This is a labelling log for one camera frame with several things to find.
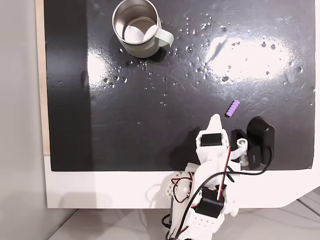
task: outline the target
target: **white wall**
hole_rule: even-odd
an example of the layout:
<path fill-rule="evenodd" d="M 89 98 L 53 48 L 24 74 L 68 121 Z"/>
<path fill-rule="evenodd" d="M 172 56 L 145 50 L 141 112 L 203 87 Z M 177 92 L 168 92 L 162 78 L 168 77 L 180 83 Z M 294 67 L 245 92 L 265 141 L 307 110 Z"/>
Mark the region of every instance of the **white wall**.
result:
<path fill-rule="evenodd" d="M 74 212 L 47 209 L 35 0 L 0 1 L 0 239 L 47 240 Z"/>

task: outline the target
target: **gray floor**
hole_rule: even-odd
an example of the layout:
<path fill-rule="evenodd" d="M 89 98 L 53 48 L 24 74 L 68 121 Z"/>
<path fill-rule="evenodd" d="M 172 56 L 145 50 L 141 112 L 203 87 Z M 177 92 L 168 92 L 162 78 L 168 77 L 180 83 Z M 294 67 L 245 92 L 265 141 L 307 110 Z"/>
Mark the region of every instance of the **gray floor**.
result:
<path fill-rule="evenodd" d="M 320 189 L 301 198 L 320 212 Z M 50 240 L 164 240 L 165 209 L 79 209 Z M 320 217 L 294 201 L 283 208 L 242 209 L 213 240 L 319 240 Z"/>

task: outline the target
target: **black surface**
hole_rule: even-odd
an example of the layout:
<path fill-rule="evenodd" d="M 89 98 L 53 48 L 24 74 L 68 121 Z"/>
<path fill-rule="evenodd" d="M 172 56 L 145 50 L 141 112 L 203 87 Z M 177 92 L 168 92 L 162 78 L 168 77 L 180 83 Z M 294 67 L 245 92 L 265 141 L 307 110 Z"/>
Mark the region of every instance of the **black surface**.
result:
<path fill-rule="evenodd" d="M 44 1 L 53 171 L 184 170 L 198 162 L 195 137 L 213 114 L 228 133 L 266 118 L 271 169 L 311 168 L 314 1 L 153 1 L 175 40 L 146 71 L 113 32 L 119 2 Z"/>

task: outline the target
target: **mug handle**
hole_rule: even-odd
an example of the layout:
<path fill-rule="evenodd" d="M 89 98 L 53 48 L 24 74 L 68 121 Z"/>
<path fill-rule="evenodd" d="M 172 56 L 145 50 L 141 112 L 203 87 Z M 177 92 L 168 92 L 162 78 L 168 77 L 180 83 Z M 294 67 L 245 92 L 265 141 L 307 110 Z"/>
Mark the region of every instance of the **mug handle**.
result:
<path fill-rule="evenodd" d="M 159 47 L 171 47 L 174 42 L 174 36 L 171 32 L 158 28 L 155 37 L 159 39 Z"/>

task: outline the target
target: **stainless steel mug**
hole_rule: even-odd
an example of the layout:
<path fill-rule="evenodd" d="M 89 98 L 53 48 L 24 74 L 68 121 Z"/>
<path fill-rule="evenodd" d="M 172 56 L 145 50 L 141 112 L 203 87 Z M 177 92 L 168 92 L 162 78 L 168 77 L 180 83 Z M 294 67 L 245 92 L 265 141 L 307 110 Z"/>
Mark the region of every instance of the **stainless steel mug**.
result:
<path fill-rule="evenodd" d="M 158 12 L 148 0 L 122 1 L 113 12 L 112 25 L 120 43 L 137 58 L 148 58 L 174 41 L 172 33 L 161 28 Z"/>

